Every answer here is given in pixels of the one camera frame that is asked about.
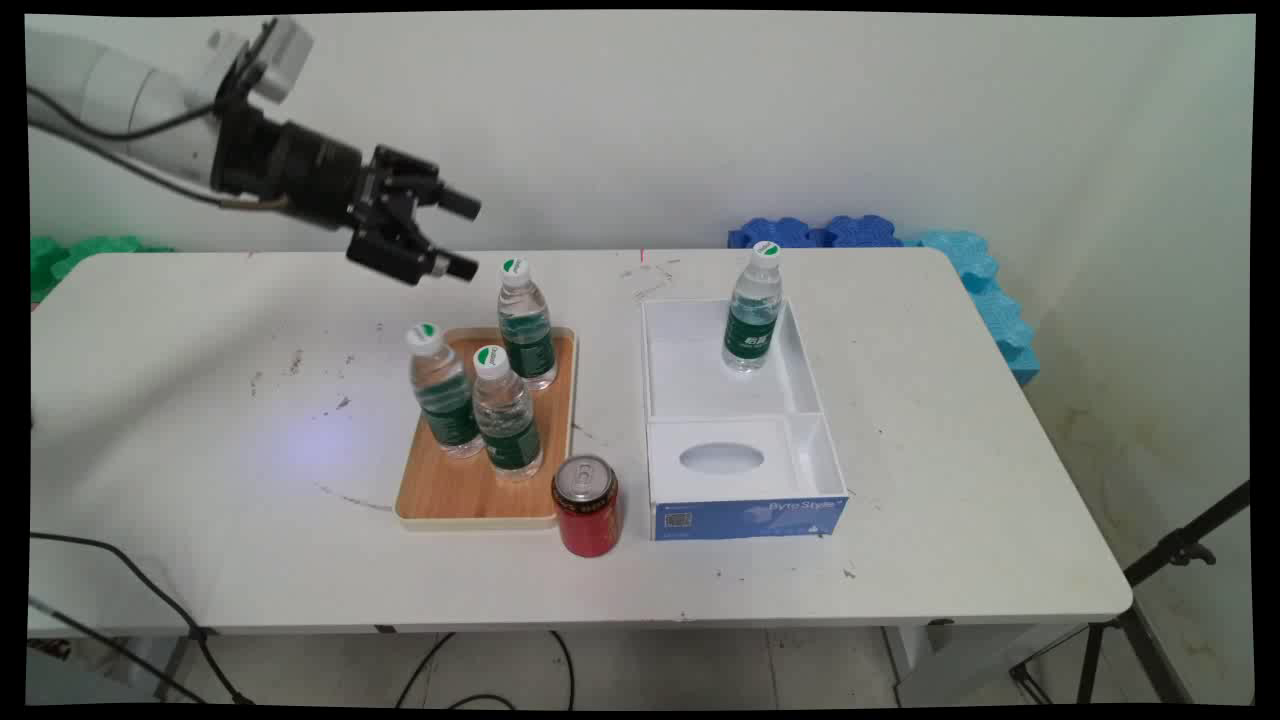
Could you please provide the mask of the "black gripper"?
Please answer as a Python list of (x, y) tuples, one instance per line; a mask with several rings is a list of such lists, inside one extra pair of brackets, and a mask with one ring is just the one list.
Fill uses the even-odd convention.
[(474, 281), (479, 264), (430, 241), (411, 217), (392, 209), (439, 208), (474, 222), (480, 200), (443, 182), (438, 167), (387, 145), (370, 158), (294, 122), (274, 122), (247, 102), (220, 117), (212, 188), (274, 204), (326, 229), (355, 229), (352, 263), (416, 286), (422, 278)]

